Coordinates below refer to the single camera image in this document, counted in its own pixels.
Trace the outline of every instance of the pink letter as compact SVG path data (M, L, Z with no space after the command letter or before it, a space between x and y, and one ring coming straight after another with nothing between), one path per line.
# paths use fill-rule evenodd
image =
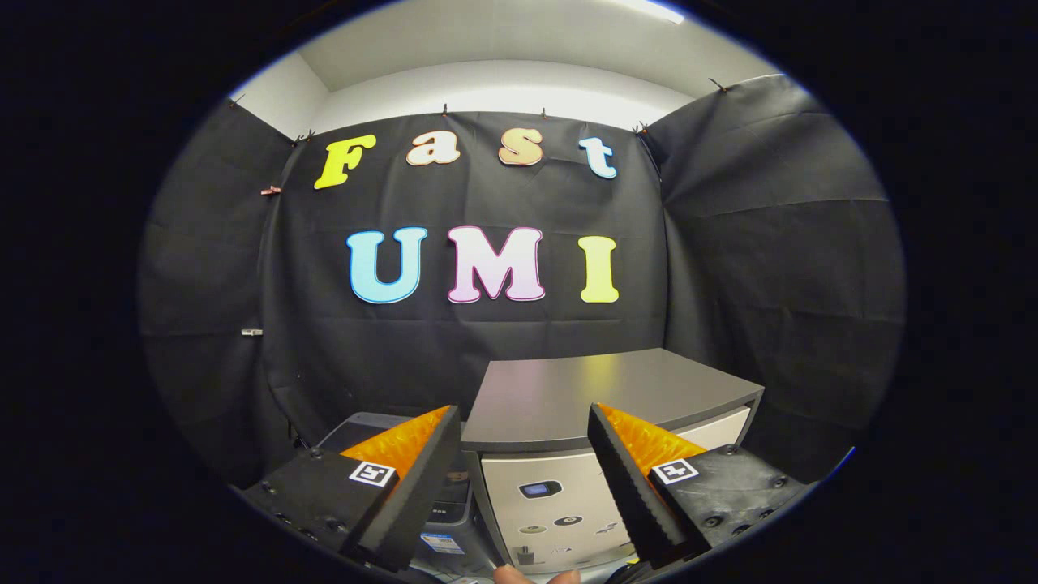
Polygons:
M454 241L458 249L458 275L447 299L459 305L479 301L480 290L472 275L475 272L487 288L487 296L496 300L506 276L512 272L512 284L504 296L512 301L540 301L544 298L544 286L537 275L537 242L541 237L539 229L516 227L504 240L501 252L495 253L480 227L450 229L447 239Z

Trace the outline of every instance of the gray tabletop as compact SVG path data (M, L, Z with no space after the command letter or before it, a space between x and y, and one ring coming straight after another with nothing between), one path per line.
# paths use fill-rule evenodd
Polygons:
M588 448L594 402L674 430L748 405L763 389L664 350L494 361L461 446L483 452Z

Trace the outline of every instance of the black fabric backdrop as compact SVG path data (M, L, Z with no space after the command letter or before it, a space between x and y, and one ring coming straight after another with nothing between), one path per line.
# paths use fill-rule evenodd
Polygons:
M850 135L786 76L753 79L643 134L660 167L671 286L664 347L763 385L745 445L815 480L894 371L904 257Z
M501 133L516 127L544 136L538 164L498 160ZM411 140L434 130L458 136L461 158L407 164ZM346 183L315 190L325 147L365 134L377 143ZM591 136L612 148L616 178L588 165L577 141ZM271 184L281 194L261 196ZM446 232L459 225L482 227L496 250L514 227L541 229L546 297L449 303ZM404 226L429 230L418 287L391 305L360 301L346 238L382 231L378 273L392 281L392 233ZM614 304L580 300L576 242L588 234L617 241ZM285 418L310 443L361 411L417 415L457 404L467 418L491 360L658 346L765 386L746 445L814 480L881 400L904 311L881 186L832 116L783 76L704 96L638 136L452 112L371 121L293 148L241 107L223 107L156 200L140 288L141 331L167 407L207 463L239 485L291 455ZM264 336L241 336L252 328Z
M501 134L535 128L544 158L507 166ZM434 130L458 136L461 158L411 166L411 140ZM315 190L334 141L375 134L376 145L347 170L346 183ZM595 174L577 141L597 136L612 148L614 178ZM659 182L631 132L519 113L450 113L382 119L313 137L274 201L263 266L264 363L274 395L307 441L354 412L414 416L445 404L463 419L491 360L540 359L658 347L663 340L666 251ZM447 230L483 228L499 251L517 226L536 227L546 297L519 303L484 294L455 305L455 246ZM404 226L429 230L414 294L367 304L350 286L346 239L381 230L378 273L400 274ZM617 241L612 304L584 304L583 235Z
M221 106L172 164L145 225L144 355L170 416L202 460L247 486L292 455L262 371L260 243L292 140Z

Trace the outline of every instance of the blue letter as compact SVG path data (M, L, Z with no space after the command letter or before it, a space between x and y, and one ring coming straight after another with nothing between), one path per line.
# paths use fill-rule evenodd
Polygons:
M603 144L599 138L584 138L577 142L588 149L588 164L596 174L603 178L617 176L617 169L605 162L606 156L612 156L612 148Z
M410 297L418 286L421 240L428 234L424 227L403 227L392 234L400 242L400 278L392 283L379 281L376 271L379 243L385 235L377 230L364 230L347 238L346 244L351 249L350 285L353 294L373 305L399 303Z

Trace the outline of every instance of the ceiling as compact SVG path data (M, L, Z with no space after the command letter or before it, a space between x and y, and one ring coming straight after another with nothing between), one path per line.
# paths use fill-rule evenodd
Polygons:
M778 73L685 15L680 24L617 0L404 0L354 19L299 53L329 91L458 61L552 61L611 71L699 98Z

